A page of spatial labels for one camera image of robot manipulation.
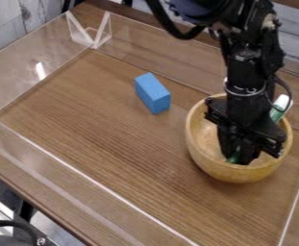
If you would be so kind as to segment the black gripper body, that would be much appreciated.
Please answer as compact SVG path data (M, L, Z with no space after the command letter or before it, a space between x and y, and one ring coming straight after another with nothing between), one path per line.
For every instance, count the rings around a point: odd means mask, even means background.
M266 99L247 100L236 97L208 97L204 100L204 118L216 125L226 124L238 130L239 145L243 139L255 142L260 153L275 159L282 155L286 133L270 118L271 104Z

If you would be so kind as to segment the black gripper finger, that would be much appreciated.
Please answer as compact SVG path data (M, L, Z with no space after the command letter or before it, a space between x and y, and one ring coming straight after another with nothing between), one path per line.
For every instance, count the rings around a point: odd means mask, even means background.
M248 165L259 157L259 154L259 145L248 139L243 139L240 142L239 164Z
M226 124L219 124L216 126L216 135L220 152L226 157L226 161L238 162L240 160L240 145L236 128Z

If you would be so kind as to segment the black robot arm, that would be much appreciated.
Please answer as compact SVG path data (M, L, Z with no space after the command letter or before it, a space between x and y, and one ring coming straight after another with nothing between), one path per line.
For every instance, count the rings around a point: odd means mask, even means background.
M219 41L227 68L226 96L204 100L206 119L216 124L220 152L228 161L247 165L267 153L282 153L286 134L270 111L275 86L283 81L281 22L271 0L146 0L170 35L190 40L208 31Z

